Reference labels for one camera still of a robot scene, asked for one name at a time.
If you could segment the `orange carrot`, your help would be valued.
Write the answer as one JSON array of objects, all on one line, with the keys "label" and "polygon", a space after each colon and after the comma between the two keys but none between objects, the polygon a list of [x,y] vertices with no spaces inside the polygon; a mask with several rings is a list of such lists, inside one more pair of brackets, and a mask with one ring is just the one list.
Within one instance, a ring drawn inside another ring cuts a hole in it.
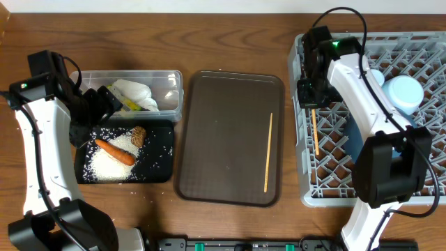
[{"label": "orange carrot", "polygon": [[135,158],[132,155],[109,144],[108,142],[105,142],[101,139],[95,139],[95,143],[108,154],[110,154],[110,156],[123,163],[124,165],[132,166],[136,162]]}]

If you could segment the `wooden chopstick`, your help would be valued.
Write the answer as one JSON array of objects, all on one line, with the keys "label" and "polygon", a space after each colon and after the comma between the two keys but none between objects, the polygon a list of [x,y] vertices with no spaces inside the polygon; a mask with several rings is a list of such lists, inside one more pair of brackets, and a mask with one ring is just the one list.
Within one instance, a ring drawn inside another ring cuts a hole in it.
[{"label": "wooden chopstick", "polygon": [[313,128],[313,138],[314,138],[314,152],[315,155],[319,155],[319,144],[318,144],[318,132],[317,132],[317,122],[316,122],[316,109],[312,109],[312,128]]},{"label": "wooden chopstick", "polygon": [[268,143],[266,151],[266,165],[265,165],[265,176],[264,176],[264,187],[263,192],[268,192],[268,176],[269,176],[269,166],[270,166],[270,150],[271,150],[271,139],[272,139],[272,122],[273,113],[270,113],[269,127],[268,127]]}]

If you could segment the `brown textured food piece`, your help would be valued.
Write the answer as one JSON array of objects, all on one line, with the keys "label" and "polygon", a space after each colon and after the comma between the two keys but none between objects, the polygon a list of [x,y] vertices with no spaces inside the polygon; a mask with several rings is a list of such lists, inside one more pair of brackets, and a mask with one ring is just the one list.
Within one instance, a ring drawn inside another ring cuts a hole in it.
[{"label": "brown textured food piece", "polygon": [[132,129],[132,135],[131,135],[131,143],[141,148],[144,145],[144,141],[146,138],[146,130],[141,126],[136,126]]}]

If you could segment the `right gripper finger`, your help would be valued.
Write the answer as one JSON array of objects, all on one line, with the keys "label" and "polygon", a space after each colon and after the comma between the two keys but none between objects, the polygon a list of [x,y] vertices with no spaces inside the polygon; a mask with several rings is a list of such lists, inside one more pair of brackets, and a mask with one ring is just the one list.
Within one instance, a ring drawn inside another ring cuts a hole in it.
[{"label": "right gripper finger", "polygon": [[336,88],[334,88],[331,85],[329,85],[327,87],[325,95],[326,95],[325,100],[326,100],[327,104],[343,101],[342,96],[339,94],[339,92],[336,90]]},{"label": "right gripper finger", "polygon": [[301,79],[297,82],[298,102],[301,108],[324,108],[330,104],[327,86],[320,81]]}]

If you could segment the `light blue cup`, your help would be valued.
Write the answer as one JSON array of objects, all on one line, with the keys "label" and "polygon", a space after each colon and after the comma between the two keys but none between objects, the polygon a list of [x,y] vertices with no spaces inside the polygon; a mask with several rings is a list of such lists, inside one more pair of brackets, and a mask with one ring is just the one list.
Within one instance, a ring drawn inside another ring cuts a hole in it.
[{"label": "light blue cup", "polygon": [[373,74],[374,78],[376,79],[379,86],[383,86],[385,83],[385,77],[384,74],[376,69],[371,69],[371,73]]}]

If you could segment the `light blue rice bowl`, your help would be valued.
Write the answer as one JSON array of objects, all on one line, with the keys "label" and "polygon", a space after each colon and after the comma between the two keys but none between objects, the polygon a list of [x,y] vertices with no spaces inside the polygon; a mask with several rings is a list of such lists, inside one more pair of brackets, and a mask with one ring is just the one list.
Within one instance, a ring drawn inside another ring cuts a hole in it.
[{"label": "light blue rice bowl", "polygon": [[392,104],[407,115],[413,114],[424,99],[421,84],[407,75],[386,81],[382,89]]}]

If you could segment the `clear plastic bin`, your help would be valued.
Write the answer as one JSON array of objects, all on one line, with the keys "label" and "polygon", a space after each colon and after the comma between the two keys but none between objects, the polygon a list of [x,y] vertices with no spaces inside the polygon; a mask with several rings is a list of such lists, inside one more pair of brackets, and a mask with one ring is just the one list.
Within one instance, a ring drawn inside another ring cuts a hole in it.
[{"label": "clear plastic bin", "polygon": [[70,78],[74,81],[82,78],[80,90],[99,89],[108,87],[118,79],[138,82],[150,87],[152,98],[157,102],[158,111],[152,112],[141,109],[137,112],[115,112],[111,118],[118,119],[162,119],[172,122],[181,120],[183,107],[183,79],[178,70],[87,70],[80,73],[73,72]]}]

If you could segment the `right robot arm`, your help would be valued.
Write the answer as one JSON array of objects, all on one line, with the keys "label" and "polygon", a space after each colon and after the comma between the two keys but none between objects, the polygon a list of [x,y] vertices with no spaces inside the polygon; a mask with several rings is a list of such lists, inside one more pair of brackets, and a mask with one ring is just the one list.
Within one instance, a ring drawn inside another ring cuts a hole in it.
[{"label": "right robot arm", "polygon": [[387,99],[370,72],[364,42],[306,33],[302,46],[300,107],[326,108],[343,101],[360,131],[362,146],[352,172],[357,201],[341,231],[343,247],[374,250],[389,218],[422,189],[432,170],[432,138],[425,127],[413,127]]}]

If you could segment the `brown serving tray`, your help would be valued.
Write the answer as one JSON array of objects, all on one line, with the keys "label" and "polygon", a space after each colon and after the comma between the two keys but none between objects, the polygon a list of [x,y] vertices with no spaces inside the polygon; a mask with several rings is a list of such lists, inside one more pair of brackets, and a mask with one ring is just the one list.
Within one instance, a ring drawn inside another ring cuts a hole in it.
[{"label": "brown serving tray", "polygon": [[[268,192],[263,192],[273,113]],[[267,208],[280,197],[284,84],[274,75],[202,70],[190,81],[174,188],[192,201]]]}]

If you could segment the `dark blue plate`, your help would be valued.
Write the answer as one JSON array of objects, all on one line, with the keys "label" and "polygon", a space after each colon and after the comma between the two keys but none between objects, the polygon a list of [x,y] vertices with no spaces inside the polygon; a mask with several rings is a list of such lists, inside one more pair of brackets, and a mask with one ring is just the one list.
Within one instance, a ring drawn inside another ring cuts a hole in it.
[{"label": "dark blue plate", "polygon": [[383,168],[411,168],[416,159],[416,149],[410,137],[420,137],[417,128],[407,114],[396,111],[387,117],[384,114],[363,117],[355,112],[344,130],[348,137],[344,149],[352,157],[358,170]]}]

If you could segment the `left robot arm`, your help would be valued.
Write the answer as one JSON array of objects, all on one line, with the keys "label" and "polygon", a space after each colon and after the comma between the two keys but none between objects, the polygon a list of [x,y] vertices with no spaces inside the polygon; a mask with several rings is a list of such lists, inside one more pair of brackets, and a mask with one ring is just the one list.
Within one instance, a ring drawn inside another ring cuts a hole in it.
[{"label": "left robot arm", "polygon": [[79,191],[70,144],[75,123],[95,122],[78,84],[45,71],[10,85],[5,94],[24,140],[24,217],[8,225],[18,250],[145,250],[138,228],[117,229],[112,219],[87,204]]}]

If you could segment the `white napkin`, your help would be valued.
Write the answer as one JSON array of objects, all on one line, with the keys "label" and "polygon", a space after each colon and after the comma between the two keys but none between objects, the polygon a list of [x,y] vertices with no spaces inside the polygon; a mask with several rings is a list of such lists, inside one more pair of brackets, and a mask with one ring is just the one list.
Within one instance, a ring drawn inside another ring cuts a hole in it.
[{"label": "white napkin", "polygon": [[116,89],[124,98],[128,99],[141,109],[157,112],[157,102],[152,98],[152,91],[149,86],[132,82],[129,80],[118,79],[111,87]]}]

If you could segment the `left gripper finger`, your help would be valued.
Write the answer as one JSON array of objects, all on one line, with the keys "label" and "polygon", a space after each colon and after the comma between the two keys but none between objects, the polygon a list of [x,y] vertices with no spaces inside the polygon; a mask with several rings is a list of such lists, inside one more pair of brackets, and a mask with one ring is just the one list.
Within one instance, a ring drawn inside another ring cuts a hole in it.
[{"label": "left gripper finger", "polygon": [[109,113],[107,102],[107,89],[88,89],[83,98],[89,105],[89,119],[92,126],[101,124]]},{"label": "left gripper finger", "polygon": [[101,86],[98,89],[98,94],[105,102],[104,119],[108,119],[113,113],[121,110],[123,107],[123,103],[106,86]]}]

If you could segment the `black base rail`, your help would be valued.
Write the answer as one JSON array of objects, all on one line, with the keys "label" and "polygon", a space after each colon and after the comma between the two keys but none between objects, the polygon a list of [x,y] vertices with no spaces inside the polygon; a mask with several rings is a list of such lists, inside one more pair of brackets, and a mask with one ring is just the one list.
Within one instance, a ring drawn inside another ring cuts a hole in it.
[{"label": "black base rail", "polygon": [[183,238],[165,238],[157,241],[159,251],[326,251],[344,250],[328,239],[301,241],[191,241]]}]

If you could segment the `yellow green snack wrapper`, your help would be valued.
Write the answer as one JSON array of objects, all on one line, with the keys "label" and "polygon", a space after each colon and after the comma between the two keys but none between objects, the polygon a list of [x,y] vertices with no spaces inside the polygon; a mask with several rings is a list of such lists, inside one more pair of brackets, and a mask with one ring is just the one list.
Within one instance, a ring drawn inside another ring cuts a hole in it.
[{"label": "yellow green snack wrapper", "polygon": [[109,85],[107,88],[123,104],[123,107],[121,108],[123,112],[141,111],[140,106],[126,98],[115,86]]}]

